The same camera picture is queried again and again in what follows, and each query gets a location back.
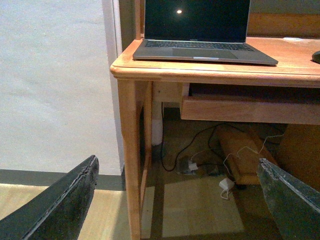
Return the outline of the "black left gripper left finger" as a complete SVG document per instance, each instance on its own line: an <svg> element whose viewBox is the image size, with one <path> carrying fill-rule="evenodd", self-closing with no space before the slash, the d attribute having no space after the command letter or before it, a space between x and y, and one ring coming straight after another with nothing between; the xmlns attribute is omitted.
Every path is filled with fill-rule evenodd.
<svg viewBox="0 0 320 240"><path fill-rule="evenodd" d="M28 203L0 221L2 240L76 240L99 175L91 155Z"/></svg>

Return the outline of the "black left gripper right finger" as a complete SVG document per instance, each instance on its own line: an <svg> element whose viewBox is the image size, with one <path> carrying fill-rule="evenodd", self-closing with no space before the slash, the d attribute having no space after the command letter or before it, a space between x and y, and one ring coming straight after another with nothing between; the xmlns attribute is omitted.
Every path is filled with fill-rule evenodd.
<svg viewBox="0 0 320 240"><path fill-rule="evenodd" d="M320 238L320 193L265 158L257 176L267 207L284 240Z"/></svg>

